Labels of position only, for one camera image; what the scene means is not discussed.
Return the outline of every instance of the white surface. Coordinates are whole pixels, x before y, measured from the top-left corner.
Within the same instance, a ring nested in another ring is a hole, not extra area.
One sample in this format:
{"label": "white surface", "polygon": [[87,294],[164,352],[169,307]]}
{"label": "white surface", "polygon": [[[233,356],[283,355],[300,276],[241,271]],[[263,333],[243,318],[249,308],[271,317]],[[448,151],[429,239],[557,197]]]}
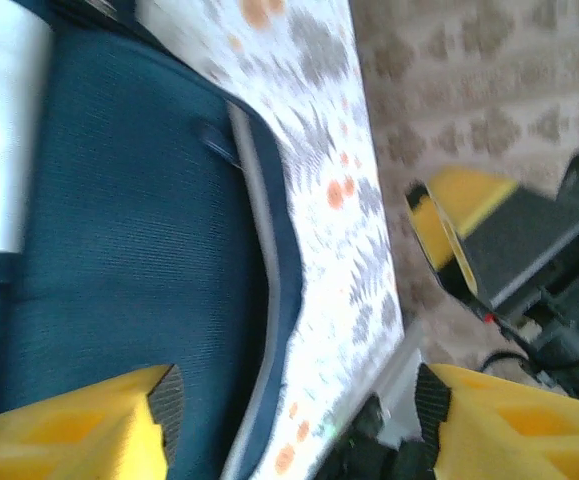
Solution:
{"label": "white surface", "polygon": [[21,225],[51,30],[0,0],[0,251],[21,248]]}

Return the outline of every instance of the yellow robot part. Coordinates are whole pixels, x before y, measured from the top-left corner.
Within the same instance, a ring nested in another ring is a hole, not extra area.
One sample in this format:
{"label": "yellow robot part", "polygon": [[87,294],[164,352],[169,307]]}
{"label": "yellow robot part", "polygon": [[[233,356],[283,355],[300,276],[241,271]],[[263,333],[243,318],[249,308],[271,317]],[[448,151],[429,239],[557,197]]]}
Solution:
{"label": "yellow robot part", "polygon": [[510,178],[460,166],[445,167],[427,182],[441,217],[459,238],[473,232],[517,188]]}
{"label": "yellow robot part", "polygon": [[[0,415],[0,479],[165,479],[165,438],[154,401],[181,418],[181,383],[171,365],[137,370]],[[167,383],[166,392],[162,391]]]}
{"label": "yellow robot part", "polygon": [[438,480],[579,480],[579,400],[451,365]]}
{"label": "yellow robot part", "polygon": [[416,199],[415,206],[409,205],[409,219],[429,264],[439,272],[454,257],[454,253],[436,205],[429,195]]}

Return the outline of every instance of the blue mesh fabric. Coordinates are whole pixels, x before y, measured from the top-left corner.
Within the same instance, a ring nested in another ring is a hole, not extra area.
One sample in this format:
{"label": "blue mesh fabric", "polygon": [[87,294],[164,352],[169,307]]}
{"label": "blue mesh fabric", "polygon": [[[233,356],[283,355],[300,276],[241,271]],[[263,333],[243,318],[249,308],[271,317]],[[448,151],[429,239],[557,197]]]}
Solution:
{"label": "blue mesh fabric", "polygon": [[231,135],[224,98],[144,55],[105,34],[56,46],[4,407],[176,363],[170,478],[214,479],[260,366],[267,283],[242,173],[194,135],[199,118]]}

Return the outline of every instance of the patterned carpet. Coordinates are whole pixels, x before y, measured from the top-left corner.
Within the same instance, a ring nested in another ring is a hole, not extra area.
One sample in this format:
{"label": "patterned carpet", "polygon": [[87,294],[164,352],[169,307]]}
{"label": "patterned carpet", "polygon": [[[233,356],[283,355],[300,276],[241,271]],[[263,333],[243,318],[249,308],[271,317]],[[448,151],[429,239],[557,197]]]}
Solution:
{"label": "patterned carpet", "polygon": [[[430,360],[474,368],[506,342],[436,287],[403,194],[449,163],[555,192],[579,149],[579,0],[351,5],[405,315]],[[513,363],[494,373],[525,380]]]}

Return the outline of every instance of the floral fabric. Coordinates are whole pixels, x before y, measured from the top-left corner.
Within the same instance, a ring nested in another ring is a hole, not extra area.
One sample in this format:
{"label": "floral fabric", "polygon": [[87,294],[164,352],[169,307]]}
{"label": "floral fabric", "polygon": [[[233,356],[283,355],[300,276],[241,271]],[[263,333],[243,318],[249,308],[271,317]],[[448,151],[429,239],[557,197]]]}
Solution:
{"label": "floral fabric", "polygon": [[306,478],[403,334],[348,2],[142,0],[138,14],[281,145],[304,304],[254,478]]}

